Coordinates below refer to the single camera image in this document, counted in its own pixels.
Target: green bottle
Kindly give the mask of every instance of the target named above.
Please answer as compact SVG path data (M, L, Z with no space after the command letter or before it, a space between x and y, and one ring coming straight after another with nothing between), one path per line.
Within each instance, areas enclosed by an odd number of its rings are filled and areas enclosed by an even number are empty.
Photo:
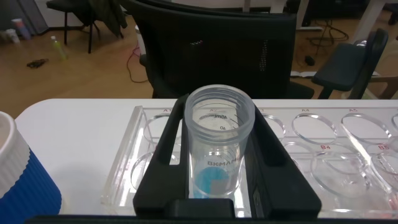
M51 36L51 39L54 41L53 45L54 48L60 52L61 58L66 60L68 58L67 54L65 53L65 51L63 50L61 44L57 41L57 39L55 38L55 36Z

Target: desk leg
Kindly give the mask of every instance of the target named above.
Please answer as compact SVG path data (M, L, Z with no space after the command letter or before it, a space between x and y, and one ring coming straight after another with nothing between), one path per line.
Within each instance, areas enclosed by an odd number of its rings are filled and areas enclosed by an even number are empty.
M381 9L386 2L384 0L371 0L362 15L361 21L359 22L351 43L353 44L357 40L366 39L376 21L379 17Z
M244 0L243 1L243 12L249 12L250 11L250 0Z
M309 1L310 0L301 0L300 1L300 5L299 5L298 11L297 11L296 29L301 28L301 25L303 24L305 12L307 11Z
M270 13L283 13L287 0L272 0Z

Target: black holder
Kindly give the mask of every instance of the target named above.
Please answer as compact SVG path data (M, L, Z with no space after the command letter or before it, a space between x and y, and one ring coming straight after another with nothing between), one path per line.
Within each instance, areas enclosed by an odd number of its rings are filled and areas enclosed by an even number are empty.
M188 130L183 112L188 95L177 100L133 199L138 218L235 218L230 199L188 199ZM180 164L169 165L182 119ZM314 220L321 201L290 158L261 112L245 150L252 218Z

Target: plastic cup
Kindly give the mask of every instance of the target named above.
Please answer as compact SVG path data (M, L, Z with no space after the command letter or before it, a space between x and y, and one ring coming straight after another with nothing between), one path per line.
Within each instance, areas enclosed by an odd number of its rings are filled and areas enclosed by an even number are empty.
M254 108L245 92L226 85L204 86L188 97L184 119L195 198L227 197L239 186Z
M22 138L12 117L0 112L0 223L56 215L61 192Z

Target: clear acrylic tray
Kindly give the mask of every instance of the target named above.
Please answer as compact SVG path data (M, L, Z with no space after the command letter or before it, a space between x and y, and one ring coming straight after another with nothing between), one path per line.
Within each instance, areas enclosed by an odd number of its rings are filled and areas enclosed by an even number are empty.
M321 199L320 218L398 218L398 108L259 109ZM135 215L132 199L170 112L134 108L101 199L109 214ZM180 143L181 127L171 164ZM230 198L237 217L251 216L244 163Z

